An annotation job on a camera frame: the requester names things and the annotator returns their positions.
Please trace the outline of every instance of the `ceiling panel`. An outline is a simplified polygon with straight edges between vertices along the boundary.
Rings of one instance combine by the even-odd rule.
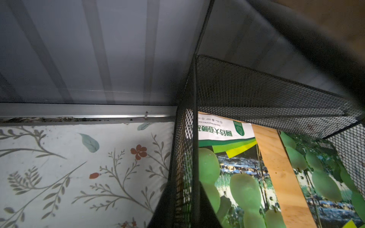
[[[0,73],[22,98],[18,102],[63,103],[10,9],[1,2]]]
[[[175,105],[208,4],[0,0],[0,101]],[[199,53],[343,93],[244,0],[215,1]]]
[[[103,85],[81,1],[23,2],[74,102],[105,104],[105,95],[98,93]]]

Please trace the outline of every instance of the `green leaf print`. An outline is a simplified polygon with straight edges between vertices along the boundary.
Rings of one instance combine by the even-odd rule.
[[[82,144],[84,144],[84,146],[86,146],[86,148],[91,152],[91,153],[95,153],[98,149],[99,149],[99,143],[91,138],[89,135],[85,135],[85,134],[81,134],[79,133],[82,137]]]

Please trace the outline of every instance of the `green fruit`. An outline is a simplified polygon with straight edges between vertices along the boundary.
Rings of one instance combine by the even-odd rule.
[[[217,156],[207,148],[199,148],[199,180],[202,183],[214,184],[220,173]]]
[[[346,186],[353,192],[357,192],[357,187],[355,185],[355,183],[352,181],[350,175],[347,173],[345,167],[340,166],[341,168],[341,172],[340,172],[340,176],[341,179],[343,180],[343,182],[346,184]]]
[[[295,141],[292,138],[290,138],[287,134],[285,134],[284,131],[281,132],[280,138],[283,141],[285,147],[291,147],[294,149],[296,148]]]
[[[342,200],[340,189],[336,182],[327,173],[314,170],[312,180],[315,190],[330,201]]]
[[[331,167],[332,169],[336,169],[338,167],[337,163],[333,159],[328,159],[325,161],[325,163]]]
[[[334,170],[333,170],[333,178],[335,178],[336,181],[343,183],[343,180],[341,178],[341,168],[339,166],[337,166]]]
[[[267,228],[286,228],[280,211],[268,210],[265,213],[265,222]]]
[[[221,225],[223,228],[232,228],[231,224],[229,224],[227,219],[224,219]]]
[[[231,200],[225,196],[220,198],[220,206],[216,213],[217,219],[222,222],[224,217],[227,215],[229,209],[231,208]]]
[[[214,213],[217,213],[220,206],[220,195],[217,188],[213,184],[202,183],[205,193],[209,199],[210,204],[214,210]]]
[[[231,177],[230,188],[234,200],[244,211],[260,209],[260,186],[253,177],[245,173],[234,174]]]
[[[361,218],[361,220],[365,221],[365,201],[362,198],[362,195],[358,192],[353,192],[351,196],[352,205],[355,208],[356,213]]]
[[[265,220],[258,210],[245,210],[243,226],[247,228],[266,228]]]
[[[301,170],[305,170],[308,168],[305,158],[298,151],[291,147],[287,147],[287,153],[293,168],[299,168]]]
[[[308,165],[315,169],[315,170],[319,170],[319,171],[323,171],[323,166],[322,166],[322,162],[320,161],[320,159],[313,154],[312,152],[308,151],[306,153],[306,160],[308,162]]]

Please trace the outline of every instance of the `green fruit picture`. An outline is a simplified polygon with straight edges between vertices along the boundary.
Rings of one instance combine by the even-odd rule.
[[[345,167],[340,166],[341,172],[340,172],[340,176],[342,181],[346,184],[346,186],[353,192],[357,192],[357,187],[355,185],[355,183],[352,181],[350,175],[347,173]]]
[[[252,176],[245,173],[234,174],[231,177],[230,188],[234,200],[244,211],[260,209],[260,187]]]
[[[307,160],[307,163],[308,163],[309,167],[311,167],[311,168],[313,168],[315,170],[323,171],[322,162],[312,152],[308,151],[306,153],[306,160]]]
[[[220,195],[217,188],[212,184],[202,183],[205,193],[213,207],[215,213],[217,213],[220,206]]]
[[[248,228],[266,228],[264,218],[255,210],[245,210],[243,225]]]
[[[214,184],[220,173],[217,156],[207,148],[199,148],[199,180],[201,183]]]
[[[280,138],[281,138],[281,140],[282,140],[285,147],[291,147],[293,149],[296,148],[295,141],[292,138],[290,138],[287,134],[285,134],[284,131],[282,131],[280,133]]]
[[[312,174],[312,180],[315,190],[322,196],[335,202],[342,200],[340,189],[327,173],[315,170]]]
[[[365,201],[358,192],[353,192],[351,197],[352,205],[354,205],[356,213],[365,221]]]
[[[268,210],[265,213],[266,228],[286,228],[280,211]]]
[[[307,162],[303,155],[291,147],[287,147],[286,150],[293,168],[301,170],[308,168]]]

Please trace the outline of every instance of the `gray metal panel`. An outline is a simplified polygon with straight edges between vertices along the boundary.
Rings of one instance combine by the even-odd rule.
[[[135,118],[175,116],[176,106],[0,103],[0,117]]]
[[[24,4],[75,103],[105,104],[105,95],[98,92],[104,88],[81,1],[34,0]]]
[[[25,102],[63,103],[12,12],[1,1],[0,72]]]
[[[151,104],[174,104],[185,81],[208,1],[161,0],[157,27]]]
[[[98,1],[116,104],[142,104],[147,1]]]

